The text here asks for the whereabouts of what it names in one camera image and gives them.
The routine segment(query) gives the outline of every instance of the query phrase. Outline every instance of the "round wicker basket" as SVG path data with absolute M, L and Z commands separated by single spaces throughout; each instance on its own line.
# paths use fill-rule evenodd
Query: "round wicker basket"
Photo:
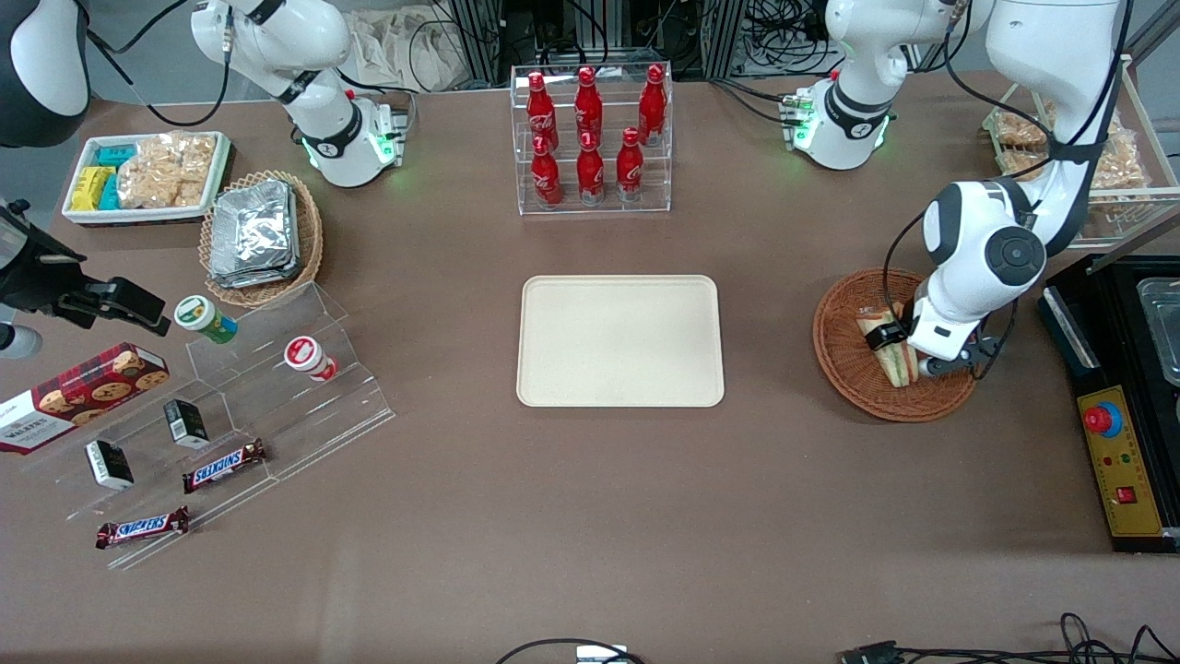
M 209 291 L 225 303 L 248 308 L 262 305 L 314 280 L 316 272 L 320 271 L 320 261 L 323 258 L 323 226 L 320 223 L 320 210 L 315 206 L 315 200 L 312 199 L 312 193 L 307 190 L 306 184 L 289 172 L 264 170 L 235 179 L 227 189 L 244 189 L 271 177 L 287 182 L 295 190 L 299 248 L 300 255 L 303 256 L 303 269 L 295 278 L 247 285 L 245 288 L 222 288 L 211 278 L 205 278 L 205 287 L 209 288 Z M 201 222 L 201 245 L 197 249 L 205 271 L 209 270 L 209 254 L 212 246 L 212 210 L 206 211 L 204 221 Z
M 903 269 L 889 274 L 890 295 L 906 300 L 922 276 Z M 858 408 L 892 422 L 929 422 L 953 413 L 975 392 L 966 372 L 923 379 L 907 388 L 890 386 L 857 326 L 857 309 L 880 302 L 880 268 L 861 269 L 837 281 L 820 300 L 812 321 L 815 357 L 827 380 Z

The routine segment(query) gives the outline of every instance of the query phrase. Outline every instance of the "brown table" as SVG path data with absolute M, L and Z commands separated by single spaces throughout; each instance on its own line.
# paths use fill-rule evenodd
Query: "brown table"
M 720 92 L 676 94 L 674 210 L 594 221 L 517 216 L 504 92 L 422 97 L 405 167 L 358 190 L 315 175 L 277 104 L 227 105 L 209 126 L 237 145 L 235 175 L 281 167 L 315 193 L 320 282 L 399 418 L 127 573 L 21 459 L 0 459 L 0 662 L 484 664 L 581 636 L 653 664 L 826 663 L 884 638 L 1054 646 L 1067 610 L 1103 638 L 1152 622 L 1180 642 L 1180 559 L 1108 553 L 1034 307 L 972 400 L 931 425 L 857 412 L 812 355 L 825 289 L 877 264 L 948 180 L 992 172 L 974 129 L 985 106 L 916 77 L 879 153 L 832 172 Z M 99 104 L 84 132 L 158 127 Z M 53 230 L 92 274 L 173 302 L 202 289 L 194 225 Z M 917 237 L 897 263 L 929 269 Z M 518 403 L 520 285 L 563 272 L 712 276 L 725 401 Z M 191 340 L 21 321 L 57 355 L 5 364 L 0 399 L 122 340 L 181 364 Z

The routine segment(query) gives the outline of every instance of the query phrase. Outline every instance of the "yellow control panel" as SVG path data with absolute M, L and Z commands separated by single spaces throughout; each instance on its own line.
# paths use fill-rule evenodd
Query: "yellow control panel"
M 1115 386 L 1086 395 L 1077 400 L 1077 410 L 1082 415 L 1110 534 L 1116 538 L 1160 537 L 1162 526 L 1155 497 L 1122 388 Z

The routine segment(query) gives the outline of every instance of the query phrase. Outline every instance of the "acrylic display stand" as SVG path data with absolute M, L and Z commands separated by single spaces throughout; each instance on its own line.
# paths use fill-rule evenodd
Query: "acrylic display stand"
M 360 364 L 341 321 L 347 313 L 317 284 L 307 285 L 238 317 L 232 342 L 216 346 L 204 338 L 189 344 L 195 379 L 177 377 L 120 407 L 92 427 L 84 427 L 30 455 L 25 473 L 57 485 L 72 506 L 66 519 L 92 528 L 104 522 L 146 519 L 189 507 L 189 535 L 287 481 L 361 435 L 393 419 L 373 375 Z M 183 334 L 178 327 L 176 331 Z M 315 338 L 337 366 L 323 383 L 287 367 L 287 342 Z M 172 443 L 164 403 L 183 400 L 197 406 L 211 442 L 201 449 Z M 254 440 L 267 460 L 235 471 L 185 495 L 181 475 L 216 461 Z M 84 447 L 101 440 L 123 449 L 135 485 L 123 492 L 94 482 Z M 127 543 L 98 555 L 110 568 L 129 568 L 185 537 L 171 533 Z
M 671 209 L 671 146 L 673 146 L 673 85 L 671 66 L 662 63 L 668 72 L 668 107 L 664 112 L 663 142 L 658 146 L 642 146 L 643 184 L 641 198 L 632 203 L 618 199 L 615 162 L 623 146 L 623 129 L 640 121 L 640 93 L 647 84 L 651 63 L 620 63 L 598 67 L 597 87 L 602 94 L 602 145 L 598 153 L 605 165 L 605 199 L 597 206 L 582 204 L 578 197 L 576 160 L 581 152 L 573 120 L 573 97 L 578 91 L 581 65 L 544 65 L 512 67 L 512 151 L 517 171 L 517 203 L 522 215 L 604 213 L 631 211 L 668 211 Z M 529 72 L 545 74 L 545 88 L 557 107 L 558 147 L 553 153 L 560 171 L 565 197 L 556 210 L 546 210 L 537 200 L 532 180 L 532 132 L 529 129 Z

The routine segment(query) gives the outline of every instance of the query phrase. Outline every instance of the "red bottle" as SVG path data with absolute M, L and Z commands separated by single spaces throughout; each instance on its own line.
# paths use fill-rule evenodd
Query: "red bottle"
M 643 177 L 643 150 L 640 149 L 640 130 L 628 126 L 623 130 L 623 147 L 618 151 L 616 175 L 618 199 L 634 203 L 640 199 L 640 180 Z
M 648 84 L 640 94 L 640 143 L 643 145 L 663 143 L 664 110 L 668 107 L 663 75 L 663 65 L 648 67 Z
M 552 210 L 562 203 L 562 176 L 557 171 L 557 159 L 549 153 L 549 142 L 544 136 L 532 137 L 532 182 L 537 188 L 540 209 Z
M 545 77 L 539 71 L 529 72 L 529 104 L 525 110 L 532 134 L 544 137 L 550 151 L 557 150 L 557 111 L 545 91 Z
M 573 97 L 573 113 L 577 118 L 578 136 L 589 131 L 602 144 L 602 94 L 595 85 L 594 67 L 578 70 L 578 93 Z
M 607 197 L 607 188 L 602 183 L 602 156 L 598 155 L 598 139 L 589 131 L 581 136 L 582 152 L 578 153 L 578 195 L 582 203 L 597 206 Z

